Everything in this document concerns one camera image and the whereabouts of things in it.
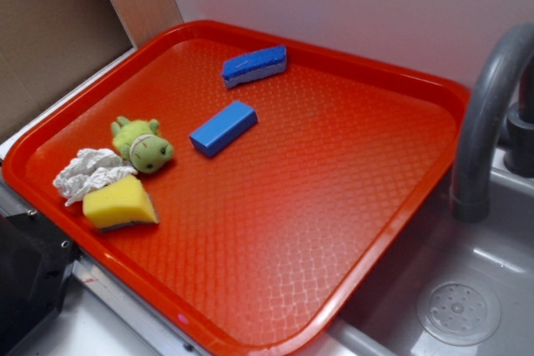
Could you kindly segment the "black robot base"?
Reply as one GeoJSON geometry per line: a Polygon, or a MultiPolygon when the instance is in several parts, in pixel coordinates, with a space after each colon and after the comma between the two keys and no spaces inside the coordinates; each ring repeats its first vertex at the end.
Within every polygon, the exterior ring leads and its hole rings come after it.
{"type": "Polygon", "coordinates": [[[11,355],[62,311],[75,242],[37,211],[1,217],[1,354],[11,355]]]}

